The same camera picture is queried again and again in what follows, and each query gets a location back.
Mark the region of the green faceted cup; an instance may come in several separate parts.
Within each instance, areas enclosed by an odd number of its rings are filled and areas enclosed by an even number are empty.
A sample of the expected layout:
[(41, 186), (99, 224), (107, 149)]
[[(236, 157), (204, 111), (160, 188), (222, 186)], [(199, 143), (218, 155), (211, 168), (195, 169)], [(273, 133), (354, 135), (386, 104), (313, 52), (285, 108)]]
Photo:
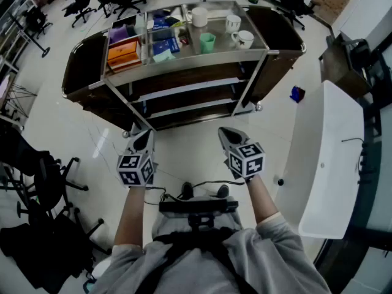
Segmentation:
[(200, 51), (201, 54), (212, 53), (214, 50), (214, 43), (216, 36), (209, 32), (200, 34)]

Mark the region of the purple packet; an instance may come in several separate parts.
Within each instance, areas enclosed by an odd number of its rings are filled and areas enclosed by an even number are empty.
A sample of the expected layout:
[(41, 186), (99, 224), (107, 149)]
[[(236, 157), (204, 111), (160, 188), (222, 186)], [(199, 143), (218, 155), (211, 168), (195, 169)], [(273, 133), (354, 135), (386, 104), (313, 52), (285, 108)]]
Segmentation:
[(109, 44), (119, 42), (121, 40), (127, 39), (129, 37), (127, 32), (127, 26), (124, 24), (117, 28), (112, 28), (110, 30), (110, 41)]

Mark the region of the white striped cup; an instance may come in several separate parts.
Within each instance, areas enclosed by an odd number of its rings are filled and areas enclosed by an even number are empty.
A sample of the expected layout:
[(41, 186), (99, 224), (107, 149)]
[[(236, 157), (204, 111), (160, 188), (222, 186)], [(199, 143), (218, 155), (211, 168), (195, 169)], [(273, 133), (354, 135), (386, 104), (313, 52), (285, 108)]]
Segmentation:
[(231, 34), (238, 32), (241, 26), (241, 18), (237, 15), (227, 15), (225, 20), (225, 32)]

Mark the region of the translucent white packet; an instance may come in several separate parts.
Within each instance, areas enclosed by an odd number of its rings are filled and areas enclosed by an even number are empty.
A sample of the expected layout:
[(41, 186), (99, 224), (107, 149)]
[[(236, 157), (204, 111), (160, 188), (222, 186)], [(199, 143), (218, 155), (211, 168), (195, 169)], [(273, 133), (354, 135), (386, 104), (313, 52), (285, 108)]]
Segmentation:
[(147, 30), (147, 14), (138, 13), (135, 15), (134, 30), (136, 35), (144, 35)]

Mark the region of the orange box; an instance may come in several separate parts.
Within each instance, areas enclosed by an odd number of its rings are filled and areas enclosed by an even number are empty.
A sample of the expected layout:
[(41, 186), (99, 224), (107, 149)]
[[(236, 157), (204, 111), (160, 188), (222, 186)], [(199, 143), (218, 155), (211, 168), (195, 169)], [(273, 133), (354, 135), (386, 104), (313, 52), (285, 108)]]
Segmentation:
[(107, 64), (113, 70), (139, 63), (141, 63), (139, 41), (124, 43), (108, 50)]

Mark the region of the white shelving rack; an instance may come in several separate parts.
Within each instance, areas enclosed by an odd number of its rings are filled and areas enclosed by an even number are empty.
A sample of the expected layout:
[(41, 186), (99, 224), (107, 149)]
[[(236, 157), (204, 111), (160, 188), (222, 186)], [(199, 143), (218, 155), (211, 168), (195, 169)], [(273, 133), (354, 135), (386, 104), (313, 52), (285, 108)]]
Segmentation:
[(13, 0), (0, 16), (0, 71), (19, 71), (17, 60), (30, 39), (25, 34), (24, 13), (36, 7), (34, 0)]

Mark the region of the white cup with star print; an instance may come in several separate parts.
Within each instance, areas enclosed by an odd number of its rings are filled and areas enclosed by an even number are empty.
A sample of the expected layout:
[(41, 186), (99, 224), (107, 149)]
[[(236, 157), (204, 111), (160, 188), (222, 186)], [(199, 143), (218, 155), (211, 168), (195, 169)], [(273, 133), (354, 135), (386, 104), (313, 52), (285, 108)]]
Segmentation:
[(235, 43), (235, 47), (240, 50), (250, 49), (254, 41), (253, 33), (246, 30), (233, 32), (231, 38)]

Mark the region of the person's grey shirt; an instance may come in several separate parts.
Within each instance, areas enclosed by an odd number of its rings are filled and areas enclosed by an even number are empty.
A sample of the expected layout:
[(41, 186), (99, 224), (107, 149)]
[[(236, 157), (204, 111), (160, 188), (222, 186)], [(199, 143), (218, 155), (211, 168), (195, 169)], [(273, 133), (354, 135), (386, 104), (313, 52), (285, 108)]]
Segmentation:
[[(258, 294), (330, 294), (301, 238), (281, 214), (236, 231), (222, 244), (236, 272)], [(155, 277), (171, 247), (154, 240), (144, 249), (131, 244), (114, 247), (111, 264), (91, 294), (240, 294), (226, 267), (200, 249), (186, 251)]]

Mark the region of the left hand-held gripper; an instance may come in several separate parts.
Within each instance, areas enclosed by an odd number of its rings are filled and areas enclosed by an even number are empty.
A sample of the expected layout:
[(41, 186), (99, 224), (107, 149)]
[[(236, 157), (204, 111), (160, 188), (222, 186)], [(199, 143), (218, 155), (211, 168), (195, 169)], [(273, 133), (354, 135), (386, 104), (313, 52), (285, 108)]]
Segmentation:
[(155, 135), (152, 129), (131, 136), (126, 150), (118, 158), (117, 172), (126, 187), (153, 184), (157, 164), (154, 162)]

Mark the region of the black bathtub faucet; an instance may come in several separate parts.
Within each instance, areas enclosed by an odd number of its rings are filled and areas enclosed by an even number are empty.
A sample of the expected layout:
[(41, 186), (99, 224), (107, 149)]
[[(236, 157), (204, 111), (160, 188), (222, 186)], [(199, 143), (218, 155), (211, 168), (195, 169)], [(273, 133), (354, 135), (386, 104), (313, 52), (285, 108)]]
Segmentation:
[(372, 181), (370, 179), (363, 178), (366, 175), (372, 175), (377, 172), (375, 167), (368, 165), (368, 143), (366, 143), (362, 138), (354, 137), (341, 140), (342, 143), (349, 141), (360, 141), (361, 142), (361, 152), (358, 157), (358, 163), (356, 165), (356, 170), (358, 172), (358, 185), (370, 184)]

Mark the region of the steel service cart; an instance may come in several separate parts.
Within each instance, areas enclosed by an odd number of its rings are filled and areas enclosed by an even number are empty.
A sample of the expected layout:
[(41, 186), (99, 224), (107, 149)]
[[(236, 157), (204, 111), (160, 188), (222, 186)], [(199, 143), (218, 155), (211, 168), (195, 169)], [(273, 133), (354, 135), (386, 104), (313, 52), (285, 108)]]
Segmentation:
[[(240, 6), (235, 1), (203, 2), (208, 24), (195, 27), (186, 15), (194, 4), (180, 4), (145, 12), (147, 30), (136, 35), (135, 15), (85, 38), (71, 51), (62, 95), (85, 111), (129, 131), (146, 125), (155, 130), (252, 113), (281, 81), (306, 45), (287, 19), (263, 6)], [(254, 35), (250, 49), (235, 47), (225, 32), (227, 15), (241, 18), (239, 31)], [(175, 17), (186, 24), (153, 31), (155, 18)], [(129, 37), (109, 44), (110, 30), (127, 26)], [(216, 36), (212, 53), (201, 54), (200, 34)], [(175, 37), (176, 59), (156, 63), (153, 44)], [(181, 43), (187, 39), (188, 45)], [(141, 63), (111, 69), (110, 48), (139, 41)]]

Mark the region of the person's right forearm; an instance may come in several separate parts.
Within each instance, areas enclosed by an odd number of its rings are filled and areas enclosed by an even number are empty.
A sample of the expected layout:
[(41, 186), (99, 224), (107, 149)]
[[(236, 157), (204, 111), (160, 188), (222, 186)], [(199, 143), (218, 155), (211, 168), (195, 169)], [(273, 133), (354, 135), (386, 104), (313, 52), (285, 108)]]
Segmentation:
[(274, 219), (280, 215), (273, 199), (259, 175), (255, 175), (247, 183), (254, 216), (257, 224)]

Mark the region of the dark blue packet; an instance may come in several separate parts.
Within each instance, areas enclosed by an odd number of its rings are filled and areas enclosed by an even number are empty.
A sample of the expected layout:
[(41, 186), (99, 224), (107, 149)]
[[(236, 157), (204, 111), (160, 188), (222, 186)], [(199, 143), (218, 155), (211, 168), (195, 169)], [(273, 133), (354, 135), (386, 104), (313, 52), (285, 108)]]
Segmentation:
[(155, 18), (153, 21), (153, 31), (169, 28), (170, 25), (166, 22), (166, 18)]
[(170, 50), (171, 53), (180, 52), (180, 46), (179, 46), (177, 39), (175, 37), (161, 40), (161, 41), (155, 42), (153, 44), (154, 55), (159, 55), (166, 50)]

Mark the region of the person's left forearm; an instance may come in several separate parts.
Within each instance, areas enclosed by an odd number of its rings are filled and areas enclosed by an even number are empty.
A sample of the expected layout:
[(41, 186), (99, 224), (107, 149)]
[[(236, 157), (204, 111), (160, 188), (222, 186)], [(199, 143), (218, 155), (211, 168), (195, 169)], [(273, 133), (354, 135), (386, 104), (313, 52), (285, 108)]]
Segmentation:
[(145, 188), (131, 187), (128, 191), (114, 245), (131, 244), (143, 246), (143, 215), (145, 204)]

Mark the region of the mint green packet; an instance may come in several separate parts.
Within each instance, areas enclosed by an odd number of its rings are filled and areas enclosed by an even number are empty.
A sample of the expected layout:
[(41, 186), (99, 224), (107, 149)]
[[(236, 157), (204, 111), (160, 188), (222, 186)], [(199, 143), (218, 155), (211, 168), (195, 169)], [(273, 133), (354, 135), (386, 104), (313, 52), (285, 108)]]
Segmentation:
[(171, 53), (170, 49), (167, 49), (167, 50), (153, 56), (153, 60), (156, 63), (169, 61), (172, 59), (176, 59), (176, 57)]

